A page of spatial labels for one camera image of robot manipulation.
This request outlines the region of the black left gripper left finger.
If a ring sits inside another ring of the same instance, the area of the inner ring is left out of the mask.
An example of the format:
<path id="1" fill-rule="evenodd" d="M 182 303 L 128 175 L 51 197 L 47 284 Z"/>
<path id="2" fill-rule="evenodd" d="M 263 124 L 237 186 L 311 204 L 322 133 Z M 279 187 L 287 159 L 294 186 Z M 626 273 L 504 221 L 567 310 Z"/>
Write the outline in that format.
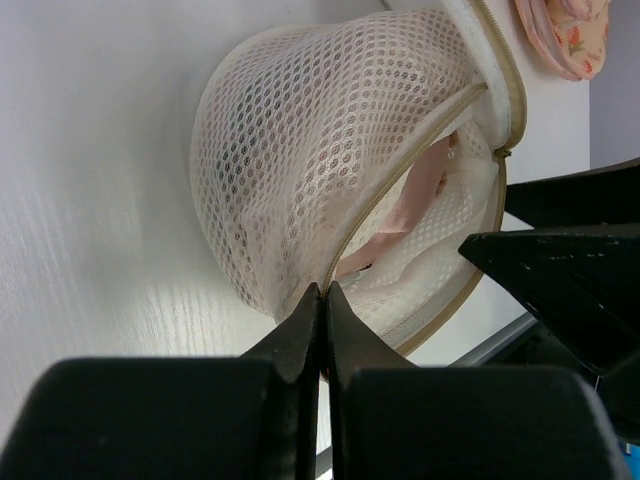
<path id="1" fill-rule="evenodd" d="M 52 365 L 1 455 L 5 479 L 311 479 L 320 293 L 238 357 Z"/>

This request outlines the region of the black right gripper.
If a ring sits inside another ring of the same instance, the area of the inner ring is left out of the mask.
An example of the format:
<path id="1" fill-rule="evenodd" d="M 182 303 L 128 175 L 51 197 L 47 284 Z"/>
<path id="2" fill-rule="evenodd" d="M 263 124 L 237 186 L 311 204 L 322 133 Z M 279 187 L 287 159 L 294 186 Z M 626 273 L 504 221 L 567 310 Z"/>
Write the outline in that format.
<path id="1" fill-rule="evenodd" d="M 476 233 L 459 252 L 567 347 L 537 324 L 519 337 L 519 362 L 577 373 L 638 445 L 638 224 Z"/>

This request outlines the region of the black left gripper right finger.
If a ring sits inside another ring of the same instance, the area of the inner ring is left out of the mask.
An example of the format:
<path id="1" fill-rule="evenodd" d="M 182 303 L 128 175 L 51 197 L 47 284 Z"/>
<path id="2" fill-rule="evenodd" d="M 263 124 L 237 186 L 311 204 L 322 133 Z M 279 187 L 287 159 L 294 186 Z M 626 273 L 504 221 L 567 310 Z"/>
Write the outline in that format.
<path id="1" fill-rule="evenodd" d="M 595 391 L 556 367 L 421 368 L 326 295 L 337 479 L 626 479 Z"/>

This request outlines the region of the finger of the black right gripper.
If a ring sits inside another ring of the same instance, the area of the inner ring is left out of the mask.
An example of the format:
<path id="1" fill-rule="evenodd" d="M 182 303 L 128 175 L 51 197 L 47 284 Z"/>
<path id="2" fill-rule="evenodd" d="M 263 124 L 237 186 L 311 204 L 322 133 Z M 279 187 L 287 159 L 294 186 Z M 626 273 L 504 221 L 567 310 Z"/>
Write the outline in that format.
<path id="1" fill-rule="evenodd" d="M 534 228 L 639 221 L 639 160 L 507 187 L 505 210 Z"/>

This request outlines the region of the pink satin bra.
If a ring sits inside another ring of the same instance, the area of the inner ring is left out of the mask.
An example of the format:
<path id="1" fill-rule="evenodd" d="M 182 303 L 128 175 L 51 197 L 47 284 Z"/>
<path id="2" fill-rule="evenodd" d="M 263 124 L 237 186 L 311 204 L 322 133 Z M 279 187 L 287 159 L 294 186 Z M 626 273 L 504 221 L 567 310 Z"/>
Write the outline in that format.
<path id="1" fill-rule="evenodd" d="M 446 167 L 457 144 L 458 135 L 453 132 L 415 161 L 385 221 L 361 248 L 338 262 L 336 278 L 368 268 L 416 228 L 447 183 Z"/>

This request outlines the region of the round beige mesh laundry bag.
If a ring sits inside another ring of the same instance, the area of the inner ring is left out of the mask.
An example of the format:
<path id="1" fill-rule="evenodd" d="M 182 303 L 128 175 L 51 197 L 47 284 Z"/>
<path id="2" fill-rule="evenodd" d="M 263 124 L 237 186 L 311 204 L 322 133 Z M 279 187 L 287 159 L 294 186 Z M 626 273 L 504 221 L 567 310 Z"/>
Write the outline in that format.
<path id="1" fill-rule="evenodd" d="M 235 47 L 202 93 L 189 152 L 197 217 L 246 305 L 280 322 L 310 284 L 338 282 L 356 315 L 408 354 L 480 280 L 459 247 L 501 227 L 505 160 L 526 108 L 482 1 L 271 29 Z M 336 278 L 338 262 L 385 221 L 415 161 L 453 132 L 447 183 L 416 228 Z"/>

